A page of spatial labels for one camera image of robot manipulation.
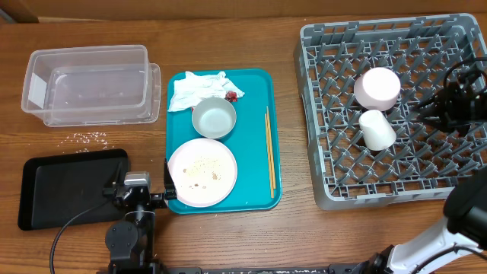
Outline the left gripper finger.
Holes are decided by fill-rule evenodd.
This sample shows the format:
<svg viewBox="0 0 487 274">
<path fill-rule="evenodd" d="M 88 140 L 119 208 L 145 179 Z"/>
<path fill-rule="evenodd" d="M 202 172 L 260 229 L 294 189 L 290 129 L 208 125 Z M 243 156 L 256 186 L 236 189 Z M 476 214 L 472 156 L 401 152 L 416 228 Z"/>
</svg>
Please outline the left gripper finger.
<svg viewBox="0 0 487 274">
<path fill-rule="evenodd" d="M 110 178 L 110 185 L 111 186 L 117 185 L 117 183 L 119 181 L 119 176 L 120 176 L 120 172 L 121 172 L 122 167 L 123 167 L 122 163 L 119 162 L 116 166 L 115 171 L 113 172 L 112 177 Z"/>
<path fill-rule="evenodd" d="M 164 198 L 166 200 L 177 199 L 177 191 L 172 176 L 170 175 L 168 161 L 164 159 Z"/>
</svg>

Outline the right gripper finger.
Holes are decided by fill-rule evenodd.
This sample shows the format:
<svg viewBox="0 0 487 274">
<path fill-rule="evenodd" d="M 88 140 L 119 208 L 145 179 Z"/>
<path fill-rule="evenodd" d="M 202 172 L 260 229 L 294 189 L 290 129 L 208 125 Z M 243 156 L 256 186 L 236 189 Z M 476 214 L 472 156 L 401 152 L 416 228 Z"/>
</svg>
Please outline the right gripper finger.
<svg viewBox="0 0 487 274">
<path fill-rule="evenodd" d="M 442 123 L 440 119 L 436 119 L 435 117 L 428 118 L 428 117 L 423 116 L 423 115 L 418 115 L 418 121 L 427 125 L 427 126 L 431 126 L 434 129 L 440 130 L 442 132 L 448 132 L 449 131 L 449 127 L 447 126 L 447 124 Z"/>
<path fill-rule="evenodd" d="M 415 106 L 415 111 L 441 111 L 444 109 L 444 100 L 441 96 L 431 96 Z"/>
</svg>

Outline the small pink bowl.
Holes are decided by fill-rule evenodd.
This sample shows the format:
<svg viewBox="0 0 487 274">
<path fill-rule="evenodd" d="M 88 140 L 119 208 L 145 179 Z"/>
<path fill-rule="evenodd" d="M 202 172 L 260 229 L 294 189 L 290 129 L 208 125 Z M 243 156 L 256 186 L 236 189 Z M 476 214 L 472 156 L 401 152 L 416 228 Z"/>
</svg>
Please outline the small pink bowl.
<svg viewBox="0 0 487 274">
<path fill-rule="evenodd" d="M 397 102 L 401 83 L 392 70 L 372 68 L 361 75 L 354 84 L 357 102 L 369 110 L 386 111 Z"/>
</svg>

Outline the white paper cup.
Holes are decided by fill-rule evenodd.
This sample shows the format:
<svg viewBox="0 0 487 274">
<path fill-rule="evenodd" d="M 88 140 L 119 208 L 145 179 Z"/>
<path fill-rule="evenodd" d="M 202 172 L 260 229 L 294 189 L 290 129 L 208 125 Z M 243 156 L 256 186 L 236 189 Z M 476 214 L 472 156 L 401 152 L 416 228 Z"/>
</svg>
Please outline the white paper cup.
<svg viewBox="0 0 487 274">
<path fill-rule="evenodd" d="M 364 143 L 369 150 L 382 151 L 396 141 L 396 133 L 379 110 L 364 112 L 358 122 L 363 132 Z"/>
</svg>

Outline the grey bowl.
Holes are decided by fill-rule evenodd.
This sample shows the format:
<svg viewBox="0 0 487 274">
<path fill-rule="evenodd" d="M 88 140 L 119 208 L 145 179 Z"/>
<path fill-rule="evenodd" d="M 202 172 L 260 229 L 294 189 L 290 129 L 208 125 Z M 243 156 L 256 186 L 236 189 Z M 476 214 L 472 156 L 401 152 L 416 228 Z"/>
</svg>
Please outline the grey bowl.
<svg viewBox="0 0 487 274">
<path fill-rule="evenodd" d="M 198 103 L 192 112 L 194 129 L 208 139 L 222 139 L 237 122 L 233 105 L 223 98 L 211 97 Z"/>
</svg>

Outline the wooden chopstick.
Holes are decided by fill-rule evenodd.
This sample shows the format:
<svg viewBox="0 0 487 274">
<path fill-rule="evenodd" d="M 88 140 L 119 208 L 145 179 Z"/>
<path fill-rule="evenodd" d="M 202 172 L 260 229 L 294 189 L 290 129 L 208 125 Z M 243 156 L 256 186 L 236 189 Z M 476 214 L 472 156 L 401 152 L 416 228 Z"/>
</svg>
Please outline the wooden chopstick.
<svg viewBox="0 0 487 274">
<path fill-rule="evenodd" d="M 270 125 L 269 125 L 269 114 L 265 114 L 266 121 L 266 146 L 268 155 L 268 166 L 269 166 L 269 186 L 270 186 L 270 196 L 274 199 L 274 186 L 273 186 L 273 167 L 272 167 L 272 145 L 271 145 L 271 135 L 270 135 Z"/>
<path fill-rule="evenodd" d="M 270 124 L 270 113 L 269 107 L 266 107 L 266 113 L 269 114 L 269 125 L 270 125 L 270 135 L 271 135 L 271 145 L 272 145 L 272 132 L 271 132 L 271 124 Z M 273 186 L 274 186 L 274 194 L 276 189 L 276 178 L 275 178 L 275 163 L 274 163 L 274 154 L 273 154 L 273 145 L 272 145 L 272 167 L 273 167 Z"/>
</svg>

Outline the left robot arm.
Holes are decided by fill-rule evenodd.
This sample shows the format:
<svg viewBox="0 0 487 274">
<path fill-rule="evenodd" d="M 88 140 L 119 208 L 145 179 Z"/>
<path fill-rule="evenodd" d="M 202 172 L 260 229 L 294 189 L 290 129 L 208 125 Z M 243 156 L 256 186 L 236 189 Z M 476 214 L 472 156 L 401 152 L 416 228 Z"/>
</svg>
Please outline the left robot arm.
<svg viewBox="0 0 487 274">
<path fill-rule="evenodd" d="M 147 172 L 128 172 L 122 179 L 118 165 L 104 184 L 102 195 L 124 213 L 121 221 L 112 225 L 105 236 L 110 252 L 109 273 L 169 273 L 169 269 L 154 255 L 155 211 L 166 209 L 167 202 L 176 199 L 177 192 L 168 163 L 164 164 L 162 193 L 151 192 Z"/>
</svg>

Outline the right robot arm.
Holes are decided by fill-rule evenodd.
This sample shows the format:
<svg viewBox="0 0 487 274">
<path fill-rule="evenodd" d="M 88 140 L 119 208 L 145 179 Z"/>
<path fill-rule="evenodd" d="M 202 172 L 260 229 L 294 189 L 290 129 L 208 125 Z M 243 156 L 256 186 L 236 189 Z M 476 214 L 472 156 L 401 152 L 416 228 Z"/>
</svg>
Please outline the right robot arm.
<svg viewBox="0 0 487 274">
<path fill-rule="evenodd" d="M 483 70 L 473 68 L 444 82 L 436 95 L 415 111 L 422 122 L 442 132 L 466 135 L 470 125 L 486 121 L 486 88 L 473 90 Z M 469 254 L 486 258 L 486 169 L 480 169 L 456 186 L 444 204 L 444 217 L 416 238 L 389 246 L 357 265 L 353 273 L 432 273 Z"/>
</svg>

